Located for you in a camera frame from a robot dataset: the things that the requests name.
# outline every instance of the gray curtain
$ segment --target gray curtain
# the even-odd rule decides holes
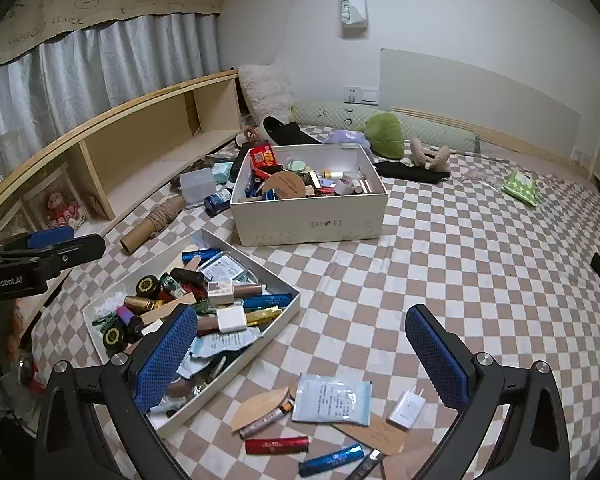
[[[53,38],[0,66],[0,180],[84,121],[219,72],[214,14],[139,16]]]

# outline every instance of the red packet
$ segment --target red packet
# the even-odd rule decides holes
[[[250,151],[251,165],[257,170],[266,170],[271,166],[277,166],[276,157],[268,142],[252,148]]]

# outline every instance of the white box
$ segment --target white box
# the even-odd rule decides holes
[[[376,168],[359,144],[273,146],[279,164],[288,157],[303,160],[319,173],[360,171],[372,193],[305,197],[266,202],[238,202],[251,176],[251,157],[240,168],[231,198],[231,211],[245,247],[378,238],[388,195]]]
[[[270,342],[273,338],[285,327],[293,317],[300,312],[300,292],[289,285],[284,280],[281,280],[270,270],[265,269],[263,266],[257,264],[250,257],[243,252],[235,249],[224,240],[214,236],[209,231],[200,229],[191,236],[183,238],[177,241],[161,254],[154,256],[147,263],[140,266],[134,272],[129,273],[119,282],[111,285],[105,292],[103,292],[98,298],[88,304],[83,310],[82,314],[84,320],[87,323],[87,329],[93,345],[100,357],[102,363],[106,363],[109,360],[107,353],[102,344],[102,334],[97,326],[93,326],[91,322],[96,319],[95,307],[100,305],[107,298],[111,298],[117,292],[124,292],[130,296],[136,293],[136,283],[148,274],[154,276],[160,276],[164,272],[164,269],[182,252],[182,250],[189,244],[197,244],[201,249],[205,248],[217,248],[222,251],[227,251],[233,258],[243,264],[251,272],[253,272],[260,283],[267,285],[267,291],[272,294],[291,294],[293,300],[288,307],[284,309],[284,312],[276,318],[276,320],[269,325],[269,327],[262,333],[262,336],[251,346],[249,346],[243,354],[240,355],[229,367],[222,372],[218,377],[213,380],[209,386],[207,386],[202,393],[197,397],[190,400],[185,404],[178,412],[172,417],[167,417],[165,414],[149,414],[147,415],[149,421],[154,426],[155,430],[161,437],[167,437],[175,430],[177,430],[187,419],[191,418],[195,413],[202,409],[202,407],[212,399],[212,397],[224,388],[231,379],[233,379],[249,362],[251,362],[262,349]]]

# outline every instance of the red tube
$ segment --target red tube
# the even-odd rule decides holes
[[[247,455],[279,455],[309,451],[309,437],[248,438],[244,441]]]

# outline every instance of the checkered fabric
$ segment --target checkered fabric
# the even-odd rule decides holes
[[[323,139],[330,128],[306,128]],[[384,179],[389,200],[378,240],[241,248],[302,292],[304,309],[262,354],[167,445],[198,480],[287,480],[304,455],[247,456],[229,422],[255,394],[285,386],[300,372],[373,382],[372,409],[387,415],[407,389],[427,404],[410,438],[438,442],[456,412],[445,408],[410,344],[405,311],[426,304],[472,352],[503,365],[548,362],[560,388],[571,441],[572,478],[583,478],[600,455],[600,282],[589,262],[600,253],[600,197],[577,184],[538,176],[533,210],[488,184],[463,181],[469,170],[503,178],[514,164],[452,154],[452,178],[432,186]],[[33,331],[34,356],[48,378],[52,365],[98,364],[80,310],[109,285],[177,239],[206,228],[238,246],[230,211],[209,219],[199,208],[132,256],[119,240],[170,194],[163,187],[106,237],[106,254],[75,268]],[[124,474],[135,475],[106,409],[98,408]],[[467,477],[484,468],[504,420],[499,409]],[[309,457],[350,440],[329,426],[287,417],[264,437],[312,437]],[[320,475],[342,479],[355,464]],[[381,475],[377,468],[372,476]]]

